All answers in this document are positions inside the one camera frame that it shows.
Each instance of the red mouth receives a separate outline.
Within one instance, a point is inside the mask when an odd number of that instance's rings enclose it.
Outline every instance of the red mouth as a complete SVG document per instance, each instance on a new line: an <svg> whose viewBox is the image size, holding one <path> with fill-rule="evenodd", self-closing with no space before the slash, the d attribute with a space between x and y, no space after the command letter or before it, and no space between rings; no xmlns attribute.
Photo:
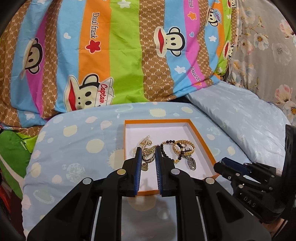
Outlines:
<svg viewBox="0 0 296 241"><path fill-rule="evenodd" d="M70 87L68 100L71 106L71 110L76 110L76 107L75 107L76 98L75 98L75 93L74 93L74 89L71 81L70 81L70 85L71 87Z"/></svg>
<svg viewBox="0 0 296 241"><path fill-rule="evenodd" d="M227 42L227 44L226 44L226 46L225 46L225 50L224 50L224 57L226 57L226 56L227 56L228 47L229 47L229 42Z"/></svg>
<svg viewBox="0 0 296 241"><path fill-rule="evenodd" d="M160 29L158 30L158 41L159 41L159 45L160 45L159 46L159 51L160 51L160 53L162 53L165 40L163 38L163 34L161 33Z"/></svg>

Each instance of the gold bracelet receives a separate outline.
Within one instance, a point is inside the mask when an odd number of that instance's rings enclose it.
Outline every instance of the gold bracelet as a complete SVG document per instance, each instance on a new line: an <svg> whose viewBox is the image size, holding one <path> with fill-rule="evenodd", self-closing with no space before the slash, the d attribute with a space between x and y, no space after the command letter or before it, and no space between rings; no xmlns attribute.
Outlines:
<svg viewBox="0 0 296 241"><path fill-rule="evenodd" d="M187 141L187 140L179 140L179 141L175 141L175 143L173 144L173 151L177 155L180 155L181 154L181 151L176 148L177 143L187 144L187 145L190 145L192 147L192 150L184 152L183 153L183 156L189 156L189 155L191 155L191 154L194 153L194 151L195 151L195 145L192 142Z"/></svg>

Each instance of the pink stripe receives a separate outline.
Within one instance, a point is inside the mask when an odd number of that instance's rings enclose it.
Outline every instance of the pink stripe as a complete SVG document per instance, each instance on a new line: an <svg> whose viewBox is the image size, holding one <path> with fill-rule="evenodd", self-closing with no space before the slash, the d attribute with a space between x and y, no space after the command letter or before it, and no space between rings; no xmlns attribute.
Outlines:
<svg viewBox="0 0 296 241"><path fill-rule="evenodd" d="M196 14L196 19L192 20L188 14L190 16L192 15L193 18L194 14ZM198 0L184 0L184 17L187 34L186 58L191 66L191 70L188 71L187 76L191 83L195 84L205 79L196 61L197 55L200 51L200 46L197 41L197 34L200 29L200 11Z"/></svg>
<svg viewBox="0 0 296 241"><path fill-rule="evenodd" d="M26 76L28 80L29 89L32 95L32 99L40 113L42 115L43 113L43 106L42 106L42 79L43 79L43 67L44 67L44 40L45 40L45 23L46 23L46 16L45 14L39 29L37 31L36 38L39 40L39 44L42 46L43 50L43 59L41 60L41 63L39 64L40 70L37 74L32 74L28 70L26 70Z"/></svg>

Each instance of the light blue fabric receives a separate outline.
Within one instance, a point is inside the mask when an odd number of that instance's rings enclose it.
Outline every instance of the light blue fabric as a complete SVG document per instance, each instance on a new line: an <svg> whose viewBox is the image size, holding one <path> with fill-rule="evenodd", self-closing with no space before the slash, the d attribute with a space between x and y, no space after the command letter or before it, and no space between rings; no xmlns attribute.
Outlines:
<svg viewBox="0 0 296 241"><path fill-rule="evenodd" d="M223 81L192 92L187 98L210 116L251 161L283 168L285 125L290 123L278 107Z"/></svg>
<svg viewBox="0 0 296 241"><path fill-rule="evenodd" d="M60 114L40 131L27 167L22 201L25 234L83 178L105 178L114 171L115 162L123 163L125 119L175 118L191 119L216 161L226 156L240 163L249 162L234 141L191 104L121 104ZM210 140L208 134L211 134L210 139L214 136L214 140ZM228 180L221 177L218 180L231 191ZM176 225L174 197L157 195L123 199L123 241L175 241Z"/></svg>

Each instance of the orange stripe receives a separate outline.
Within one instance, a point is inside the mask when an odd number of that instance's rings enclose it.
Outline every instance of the orange stripe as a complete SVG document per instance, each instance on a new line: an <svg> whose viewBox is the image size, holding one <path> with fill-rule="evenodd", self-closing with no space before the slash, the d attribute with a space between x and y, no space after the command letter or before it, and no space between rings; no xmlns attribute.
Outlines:
<svg viewBox="0 0 296 241"><path fill-rule="evenodd" d="M110 20L110 0L86 0L79 43L79 84L91 73L97 74L100 82L110 77ZM86 49L91 40L101 42L100 51L90 53Z"/></svg>
<svg viewBox="0 0 296 241"><path fill-rule="evenodd" d="M219 23L217 26L218 36L219 36L219 45L216 50L216 54L218 57L220 57L223 47L224 47L224 43L225 43L225 33L224 33L224 23L223 23L223 21L224 21L223 4L222 4L222 2L220 2L220 3L214 2L212 8L218 9L218 11L221 13L221 17L222 17L222 19L221 19L222 24Z"/></svg>

